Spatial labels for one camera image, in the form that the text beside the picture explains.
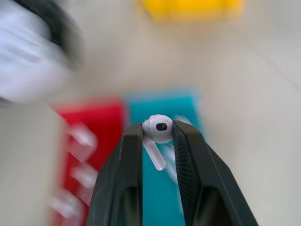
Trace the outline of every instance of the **blurred background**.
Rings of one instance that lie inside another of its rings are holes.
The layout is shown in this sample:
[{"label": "blurred background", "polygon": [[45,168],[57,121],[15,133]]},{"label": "blurred background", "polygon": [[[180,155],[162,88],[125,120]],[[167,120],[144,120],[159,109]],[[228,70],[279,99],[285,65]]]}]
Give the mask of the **blurred background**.
[{"label": "blurred background", "polygon": [[0,108],[0,225],[47,225],[62,131],[50,105],[180,87],[201,94],[207,142],[259,225],[301,224],[299,1],[246,0],[236,18],[193,23],[157,23],[131,0],[58,4],[82,61],[61,91]]}]

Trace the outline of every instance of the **yellow object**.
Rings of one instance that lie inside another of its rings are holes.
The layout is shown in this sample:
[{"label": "yellow object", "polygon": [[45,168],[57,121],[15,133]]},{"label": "yellow object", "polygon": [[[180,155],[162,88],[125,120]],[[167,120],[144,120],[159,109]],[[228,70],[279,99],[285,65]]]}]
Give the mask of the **yellow object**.
[{"label": "yellow object", "polygon": [[195,21],[240,15],[243,0],[137,0],[156,21]]}]

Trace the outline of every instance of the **wireless earbud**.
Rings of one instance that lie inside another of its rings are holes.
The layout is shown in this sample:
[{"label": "wireless earbud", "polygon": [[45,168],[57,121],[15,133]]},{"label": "wireless earbud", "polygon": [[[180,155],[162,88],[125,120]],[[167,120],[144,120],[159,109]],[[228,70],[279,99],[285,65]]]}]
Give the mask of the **wireless earbud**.
[{"label": "wireless earbud", "polygon": [[173,121],[161,114],[152,115],[143,124],[143,146],[157,170],[164,170],[166,162],[163,159],[158,144],[164,144],[173,139]]}]

